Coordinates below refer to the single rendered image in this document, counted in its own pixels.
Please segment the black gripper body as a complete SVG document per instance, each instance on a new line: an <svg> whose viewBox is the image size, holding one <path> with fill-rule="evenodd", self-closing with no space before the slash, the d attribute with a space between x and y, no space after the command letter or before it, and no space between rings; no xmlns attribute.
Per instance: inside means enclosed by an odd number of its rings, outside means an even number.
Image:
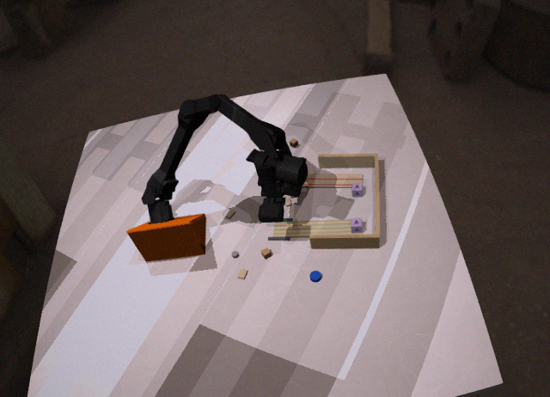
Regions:
<svg viewBox="0 0 550 397"><path fill-rule="evenodd" d="M277 185L281 180L278 177L274 180L263 181L258 178L258 186L261 186L261 197L266 197L266 203L259 209L258 218L261 223L281 223L284 220L284 206L282 197L277 197Z"/></svg>

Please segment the blue short cylinder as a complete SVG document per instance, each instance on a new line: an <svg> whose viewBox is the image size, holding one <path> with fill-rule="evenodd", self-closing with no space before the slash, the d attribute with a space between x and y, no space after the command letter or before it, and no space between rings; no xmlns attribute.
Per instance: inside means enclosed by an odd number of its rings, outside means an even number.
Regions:
<svg viewBox="0 0 550 397"><path fill-rule="evenodd" d="M318 271L311 272L309 276L310 276L310 279L311 279L312 282L317 283L317 282L321 281L321 273L318 272Z"/></svg>

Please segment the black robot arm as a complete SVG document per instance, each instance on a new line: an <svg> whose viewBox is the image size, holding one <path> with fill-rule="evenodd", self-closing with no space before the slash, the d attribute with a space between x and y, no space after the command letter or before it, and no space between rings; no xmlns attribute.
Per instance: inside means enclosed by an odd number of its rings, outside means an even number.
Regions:
<svg viewBox="0 0 550 397"><path fill-rule="evenodd" d="M277 185L277 197L282 194L298 198L308 177L306 158L291 154L282 129L257 119L243 107L235 104L227 95L211 95L183 101L178 114L178 127L172 137L161 166L147 182L142 200L148 205L150 223L166 223L174 220L173 192L179 183L175 171L193 133L209 114L221 112L239 125L261 150L253 149L246 161L253 162L258 177L263 181L281 180ZM264 151L262 151L264 150ZM282 194L281 194L282 193ZM159 198L159 199L158 199ZM156 200L158 199L158 200ZM167 200L167 201L166 201Z"/></svg>

